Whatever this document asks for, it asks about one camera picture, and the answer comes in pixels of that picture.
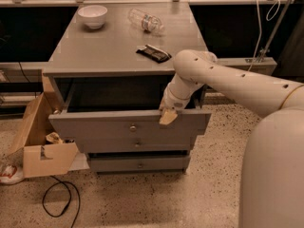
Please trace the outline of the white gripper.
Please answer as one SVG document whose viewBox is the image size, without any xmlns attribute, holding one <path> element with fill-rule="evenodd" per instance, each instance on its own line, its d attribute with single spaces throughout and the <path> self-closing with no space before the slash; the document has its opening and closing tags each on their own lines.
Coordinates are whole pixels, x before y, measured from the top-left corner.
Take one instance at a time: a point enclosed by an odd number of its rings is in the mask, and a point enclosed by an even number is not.
<svg viewBox="0 0 304 228">
<path fill-rule="evenodd" d="M 201 87 L 202 84 L 182 79 L 175 74 L 163 92 L 160 104 L 160 110 L 162 110 L 160 124 L 169 125 L 174 122 L 178 117 L 177 111 L 185 109 L 191 96 Z"/>
</svg>

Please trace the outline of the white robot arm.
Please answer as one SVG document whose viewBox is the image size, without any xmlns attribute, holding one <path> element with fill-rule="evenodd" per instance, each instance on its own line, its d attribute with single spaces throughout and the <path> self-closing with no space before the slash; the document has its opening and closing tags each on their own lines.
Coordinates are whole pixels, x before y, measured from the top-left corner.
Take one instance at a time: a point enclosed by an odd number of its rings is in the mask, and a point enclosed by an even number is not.
<svg viewBox="0 0 304 228">
<path fill-rule="evenodd" d="M 238 228 L 304 228 L 304 85 L 218 64 L 208 51 L 182 50 L 161 99 L 171 124 L 207 85 L 260 118 L 243 156 Z"/>
</svg>

